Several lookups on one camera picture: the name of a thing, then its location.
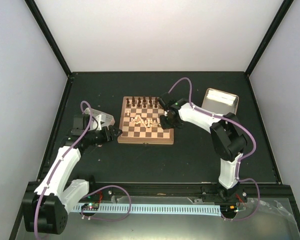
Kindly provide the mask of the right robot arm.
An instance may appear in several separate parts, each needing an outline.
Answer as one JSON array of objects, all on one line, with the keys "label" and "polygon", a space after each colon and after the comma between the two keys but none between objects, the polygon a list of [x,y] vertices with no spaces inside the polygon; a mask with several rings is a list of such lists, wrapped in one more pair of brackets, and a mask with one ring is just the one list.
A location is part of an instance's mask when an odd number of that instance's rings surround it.
[{"label": "right robot arm", "polygon": [[223,202],[230,201],[236,195],[239,159],[248,143],[245,133],[236,125],[236,115],[215,114],[184,98],[176,101],[169,96],[161,96],[158,103],[164,110],[159,117],[163,129],[181,128],[188,122],[210,133],[213,149],[220,158],[217,195]]}]

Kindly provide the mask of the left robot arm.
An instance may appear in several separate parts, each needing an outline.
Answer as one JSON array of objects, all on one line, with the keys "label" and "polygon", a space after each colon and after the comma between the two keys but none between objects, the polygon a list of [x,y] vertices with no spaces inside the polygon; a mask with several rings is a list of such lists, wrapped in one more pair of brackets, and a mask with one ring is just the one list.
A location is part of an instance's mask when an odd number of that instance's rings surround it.
[{"label": "left robot arm", "polygon": [[122,132],[114,126],[115,119],[104,112],[87,112],[73,118],[73,126],[60,145],[54,163],[33,192],[22,199],[25,229],[36,236],[40,233],[61,234],[68,215],[81,198],[93,199],[96,185],[85,179],[66,183],[84,151],[90,146],[113,141]]}]

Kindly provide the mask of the pile of white chess pieces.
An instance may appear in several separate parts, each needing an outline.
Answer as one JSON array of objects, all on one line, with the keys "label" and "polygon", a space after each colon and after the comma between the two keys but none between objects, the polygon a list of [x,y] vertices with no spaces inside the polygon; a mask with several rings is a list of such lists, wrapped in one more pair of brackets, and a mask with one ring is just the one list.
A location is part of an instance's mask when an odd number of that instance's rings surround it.
[{"label": "pile of white chess pieces", "polygon": [[161,127],[161,123],[159,118],[142,118],[140,114],[137,114],[135,117],[130,118],[130,122],[134,124],[140,124],[145,128],[154,128],[154,127]]}]

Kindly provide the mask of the wooden chess board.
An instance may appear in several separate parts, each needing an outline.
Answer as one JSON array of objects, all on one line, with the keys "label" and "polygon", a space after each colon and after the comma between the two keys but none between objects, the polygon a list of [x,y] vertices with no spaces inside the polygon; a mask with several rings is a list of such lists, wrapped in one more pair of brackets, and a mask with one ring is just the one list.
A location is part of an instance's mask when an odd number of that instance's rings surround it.
[{"label": "wooden chess board", "polygon": [[172,145],[174,143],[174,130],[163,129],[162,127],[146,128],[140,124],[130,122],[130,119],[136,115],[141,115],[142,118],[157,119],[165,113],[164,109],[153,108],[121,108],[121,117],[119,128],[122,134],[117,141],[120,144],[150,144],[150,145]]}]

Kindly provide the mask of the row of dark chess pieces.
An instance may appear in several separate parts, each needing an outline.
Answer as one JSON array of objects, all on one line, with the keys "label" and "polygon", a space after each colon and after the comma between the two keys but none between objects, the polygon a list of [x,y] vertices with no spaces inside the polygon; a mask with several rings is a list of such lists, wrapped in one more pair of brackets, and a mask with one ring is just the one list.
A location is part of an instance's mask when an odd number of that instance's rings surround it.
[{"label": "row of dark chess pieces", "polygon": [[122,106],[137,109],[162,109],[155,96],[124,96]]}]

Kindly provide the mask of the small circuit board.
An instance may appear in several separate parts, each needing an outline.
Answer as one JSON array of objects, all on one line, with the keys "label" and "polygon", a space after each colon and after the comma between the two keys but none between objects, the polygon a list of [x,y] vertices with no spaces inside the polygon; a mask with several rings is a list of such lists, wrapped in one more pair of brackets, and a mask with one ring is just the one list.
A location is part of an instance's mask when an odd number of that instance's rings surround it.
[{"label": "small circuit board", "polygon": [[82,211],[97,211],[99,209],[99,203],[90,202],[85,203],[82,205],[81,210]]}]

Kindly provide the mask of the gold metal tin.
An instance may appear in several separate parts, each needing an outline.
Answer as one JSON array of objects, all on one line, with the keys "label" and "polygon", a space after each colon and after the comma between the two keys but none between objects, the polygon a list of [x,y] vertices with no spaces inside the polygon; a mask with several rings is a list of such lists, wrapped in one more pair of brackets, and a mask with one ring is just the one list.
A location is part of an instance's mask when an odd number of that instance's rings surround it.
[{"label": "gold metal tin", "polygon": [[208,88],[202,101],[201,109],[206,114],[236,114],[239,96],[222,90]]}]

